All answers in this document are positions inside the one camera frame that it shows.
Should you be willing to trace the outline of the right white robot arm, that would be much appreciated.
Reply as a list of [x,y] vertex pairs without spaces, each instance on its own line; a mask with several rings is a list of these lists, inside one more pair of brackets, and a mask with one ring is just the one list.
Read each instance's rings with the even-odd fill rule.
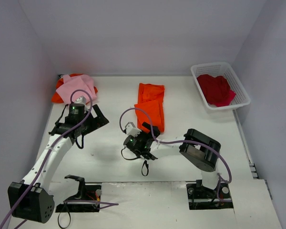
[[143,125],[148,132],[138,129],[132,122],[127,123],[123,130],[127,138],[122,150],[127,149],[134,154],[134,158],[125,157],[125,160],[143,160],[141,173],[144,177],[149,175],[149,161],[155,161],[164,156],[181,155],[201,170],[202,193],[211,197],[218,192],[217,160],[221,149],[219,142],[195,129],[188,129],[184,140],[171,142],[155,140],[154,138],[160,135],[158,127],[151,127],[148,123]]

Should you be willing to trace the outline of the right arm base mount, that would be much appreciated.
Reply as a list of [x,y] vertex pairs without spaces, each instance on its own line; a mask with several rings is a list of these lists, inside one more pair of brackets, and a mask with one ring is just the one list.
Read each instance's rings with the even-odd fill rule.
[[186,184],[190,210],[233,209],[233,202],[228,184],[222,182],[219,187],[209,189],[202,185],[202,180]]

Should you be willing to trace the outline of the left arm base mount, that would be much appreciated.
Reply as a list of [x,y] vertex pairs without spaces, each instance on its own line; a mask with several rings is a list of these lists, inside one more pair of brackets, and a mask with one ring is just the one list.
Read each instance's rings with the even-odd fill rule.
[[56,213],[67,213],[68,211],[70,213],[96,213],[100,211],[100,204],[80,203],[80,200],[100,201],[102,194],[102,185],[100,183],[87,184],[85,178],[75,175],[65,176],[64,181],[75,181],[76,193],[72,192],[71,195],[65,198],[65,200],[75,200],[75,202],[59,204],[56,207]]

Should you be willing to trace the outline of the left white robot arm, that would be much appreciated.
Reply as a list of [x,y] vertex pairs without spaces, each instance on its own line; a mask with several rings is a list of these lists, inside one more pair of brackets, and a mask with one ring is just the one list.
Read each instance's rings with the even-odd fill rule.
[[67,175],[57,190],[50,187],[52,178],[66,153],[77,138],[85,136],[109,123],[98,105],[87,109],[83,104],[72,103],[64,123],[56,123],[50,138],[35,165],[20,181],[8,188],[11,214],[15,218],[46,223],[56,206],[68,197],[84,198],[84,178]]

